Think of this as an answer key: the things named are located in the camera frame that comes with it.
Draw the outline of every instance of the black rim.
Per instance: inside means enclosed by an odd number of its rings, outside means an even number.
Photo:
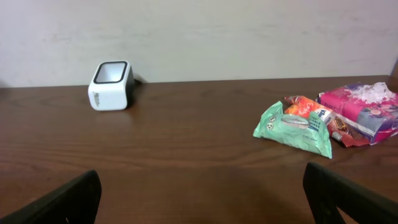
[[[97,82],[98,74],[100,73],[102,66],[103,66],[104,64],[106,64],[106,63],[123,63],[123,64],[124,64],[124,68],[123,68],[123,72],[122,72],[122,77],[120,77],[120,80],[115,81],[115,82]],[[126,69],[127,69],[127,62],[123,62],[123,61],[119,61],[119,62],[104,62],[104,63],[102,63],[101,65],[99,65],[99,67],[98,67],[98,69],[97,69],[97,72],[95,73],[94,83],[95,83],[95,84],[118,83],[118,82],[120,82],[121,80],[123,80],[123,78],[124,78],[124,73],[126,72]]]

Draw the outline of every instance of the plastic wrapper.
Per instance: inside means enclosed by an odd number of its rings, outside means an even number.
[[[264,112],[253,136],[275,140],[331,159],[329,132],[319,116],[312,112],[305,119],[284,114],[280,101]]]
[[[370,144],[367,138],[335,116],[332,109],[305,96],[285,97],[285,101],[292,105],[285,110],[287,114],[295,114],[307,118],[310,116],[310,112],[316,112],[319,118],[326,124],[330,136],[342,142],[346,147]]]
[[[317,101],[371,144],[398,132],[398,99],[384,83],[346,85],[320,93]]]

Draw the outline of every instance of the brown wood grain tabletop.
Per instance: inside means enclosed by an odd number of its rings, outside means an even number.
[[[0,89],[0,217],[95,169],[96,223],[313,223],[302,187],[317,162],[398,201],[398,137],[333,159],[252,136],[283,96],[386,76],[149,83],[122,111],[87,86]]]

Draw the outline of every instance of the green plastic package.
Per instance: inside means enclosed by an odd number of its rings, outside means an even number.
[[[280,101],[262,114],[253,136],[275,140],[331,159],[329,132],[319,116],[311,112],[307,120],[284,114]]]

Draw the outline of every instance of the pink package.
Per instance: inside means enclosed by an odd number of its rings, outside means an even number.
[[[318,103],[375,144],[398,133],[398,97],[385,83],[346,85],[320,93]]]

